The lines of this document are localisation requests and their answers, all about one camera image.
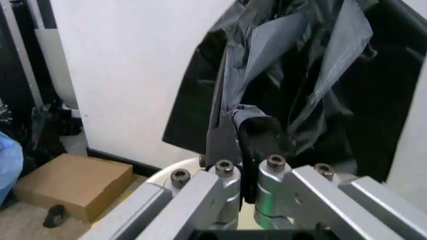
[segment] cardboard box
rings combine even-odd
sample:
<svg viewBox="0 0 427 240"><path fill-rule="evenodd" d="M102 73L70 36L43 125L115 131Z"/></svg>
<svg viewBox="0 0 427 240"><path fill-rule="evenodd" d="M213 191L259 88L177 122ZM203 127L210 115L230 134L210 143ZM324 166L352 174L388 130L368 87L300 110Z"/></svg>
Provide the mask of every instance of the cardboard box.
<svg viewBox="0 0 427 240"><path fill-rule="evenodd" d="M62 204L70 216L91 222L132 181L131 165L62 154L21 178L13 191L23 202L47 209Z"/></svg>

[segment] garbage bag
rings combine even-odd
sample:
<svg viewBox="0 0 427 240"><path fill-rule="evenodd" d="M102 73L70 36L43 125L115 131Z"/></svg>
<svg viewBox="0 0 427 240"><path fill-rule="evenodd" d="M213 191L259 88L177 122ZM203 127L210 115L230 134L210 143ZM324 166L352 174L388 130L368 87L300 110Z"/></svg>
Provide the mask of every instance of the garbage bag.
<svg viewBox="0 0 427 240"><path fill-rule="evenodd" d="M0 206L17 181L23 162L21 145L0 132Z"/></svg>
<svg viewBox="0 0 427 240"><path fill-rule="evenodd" d="M308 103L298 117L289 125L288 133L297 139L297 154L311 147L325 131L325 114L319 117L316 127L295 136L297 128L311 115L315 107L340 79L341 75L363 52L373 32L371 26L355 0L345 0L334 25L332 35L324 52L319 77ZM333 93L328 99L336 104Z"/></svg>

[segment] hex socket screw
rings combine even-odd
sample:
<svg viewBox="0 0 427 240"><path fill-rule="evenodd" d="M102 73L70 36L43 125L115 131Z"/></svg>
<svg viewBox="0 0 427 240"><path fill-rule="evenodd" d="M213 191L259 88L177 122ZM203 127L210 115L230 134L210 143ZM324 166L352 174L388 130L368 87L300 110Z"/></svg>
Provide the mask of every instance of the hex socket screw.
<svg viewBox="0 0 427 240"><path fill-rule="evenodd" d="M267 165L274 172L281 172L285 170L286 160L283 156L273 154L268 156Z"/></svg>
<svg viewBox="0 0 427 240"><path fill-rule="evenodd" d="M221 178L231 177L233 175L234 165L229 160L219 160L215 164L215 173Z"/></svg>
<svg viewBox="0 0 427 240"><path fill-rule="evenodd" d="M170 174L172 186L182 189L190 180L190 172L187 169L176 169Z"/></svg>
<svg viewBox="0 0 427 240"><path fill-rule="evenodd" d="M334 178L335 171L329 164L317 163L314 165L314 169L329 181Z"/></svg>

